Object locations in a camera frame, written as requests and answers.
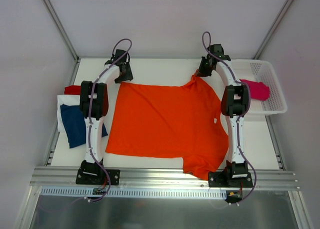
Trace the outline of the orange t shirt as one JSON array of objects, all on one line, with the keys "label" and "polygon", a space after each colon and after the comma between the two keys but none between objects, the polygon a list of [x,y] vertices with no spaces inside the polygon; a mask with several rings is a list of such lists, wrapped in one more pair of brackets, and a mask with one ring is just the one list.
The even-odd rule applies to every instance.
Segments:
[{"label": "orange t shirt", "polygon": [[117,94],[105,151],[150,158],[182,158],[183,171],[208,180],[225,159],[229,138],[220,99],[202,78],[182,86],[124,82]]}]

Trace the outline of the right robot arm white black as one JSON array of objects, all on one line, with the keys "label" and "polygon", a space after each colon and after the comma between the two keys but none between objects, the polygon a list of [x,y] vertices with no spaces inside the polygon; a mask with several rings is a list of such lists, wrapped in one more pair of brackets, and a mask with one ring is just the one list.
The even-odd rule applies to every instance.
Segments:
[{"label": "right robot arm white black", "polygon": [[249,87],[236,76],[231,67],[231,58],[224,53],[221,44],[205,48],[207,56],[201,58],[197,77],[210,77],[215,71],[225,86],[220,103],[228,131],[228,157],[226,166],[213,180],[230,187],[246,180],[249,174],[248,161],[244,155],[244,117],[251,105]]}]

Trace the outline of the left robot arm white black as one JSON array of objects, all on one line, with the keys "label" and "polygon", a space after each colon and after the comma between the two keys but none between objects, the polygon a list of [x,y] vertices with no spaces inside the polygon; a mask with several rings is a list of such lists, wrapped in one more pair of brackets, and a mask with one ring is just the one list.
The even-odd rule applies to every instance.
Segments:
[{"label": "left robot arm white black", "polygon": [[133,80],[128,51],[116,49],[94,81],[80,85],[80,111],[84,116],[86,150],[77,172],[76,184],[98,185],[110,182],[103,170],[102,132],[109,110],[108,85]]}]

